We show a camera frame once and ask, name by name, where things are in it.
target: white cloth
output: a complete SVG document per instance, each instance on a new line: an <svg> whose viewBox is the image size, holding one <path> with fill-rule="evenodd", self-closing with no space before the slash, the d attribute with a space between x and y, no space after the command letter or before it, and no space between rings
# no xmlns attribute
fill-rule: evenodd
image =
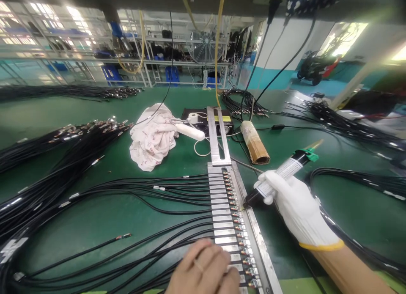
<svg viewBox="0 0 406 294"><path fill-rule="evenodd" d="M160 104L145 109L137 123L150 117ZM174 118L171 111L162 104L152 118L131 129L131 158L143 171L152 171L161 164L169 150L176 146L175 138L179 134L175 125L170 123L171 118Z"/></svg>
<svg viewBox="0 0 406 294"><path fill-rule="evenodd" d="M321 216L319 204L305 183L294 176L285 180L274 171L264 172L258 180L267 181L277 190L275 200L279 211L286 226L300 243L326 246L339 242L338 236Z"/></svg>

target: syringe label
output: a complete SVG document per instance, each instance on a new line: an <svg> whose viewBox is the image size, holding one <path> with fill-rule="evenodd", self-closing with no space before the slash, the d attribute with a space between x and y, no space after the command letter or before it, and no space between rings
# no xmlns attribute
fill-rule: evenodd
<svg viewBox="0 0 406 294"><path fill-rule="evenodd" d="M276 170L276 173L286 180L302 168L302 164L295 159L290 158L280 165L280 167Z"/></svg>
<svg viewBox="0 0 406 294"><path fill-rule="evenodd" d="M298 161L295 159L288 159L285 161L276 171L278 175L280 175L282 178L285 180L288 179L289 177L293 176L296 172L301 170L303 167L302 164L300 164ZM267 181L262 182L261 184L258 185L257 191L264 197L268 197L271 194L274 194L273 192L275 189L269 185Z"/></svg>

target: fan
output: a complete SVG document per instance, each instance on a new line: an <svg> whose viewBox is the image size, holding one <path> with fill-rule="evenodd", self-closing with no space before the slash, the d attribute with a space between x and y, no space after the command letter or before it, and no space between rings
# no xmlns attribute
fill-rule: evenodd
<svg viewBox="0 0 406 294"><path fill-rule="evenodd" d="M219 49L215 56L216 31L197 32L193 31L190 35L191 42L187 42L187 50L193 60L197 63L213 63L223 55L225 50L225 37L220 32Z"/></svg>

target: cardboard tube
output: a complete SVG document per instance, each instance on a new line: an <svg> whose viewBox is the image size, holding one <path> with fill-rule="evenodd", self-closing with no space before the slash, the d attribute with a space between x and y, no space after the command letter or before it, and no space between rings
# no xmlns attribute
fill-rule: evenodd
<svg viewBox="0 0 406 294"><path fill-rule="evenodd" d="M266 151L257 130L250 121L241 123L241 132L244 137L245 144L250 152L250 158L253 164L266 165L270 161L268 152Z"/></svg>

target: forearm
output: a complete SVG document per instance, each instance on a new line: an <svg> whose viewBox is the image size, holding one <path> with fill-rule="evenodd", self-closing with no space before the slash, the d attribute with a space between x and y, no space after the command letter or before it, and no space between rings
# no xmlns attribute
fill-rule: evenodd
<svg viewBox="0 0 406 294"><path fill-rule="evenodd" d="M312 251L344 294L393 294L394 291L347 246L334 251Z"/></svg>

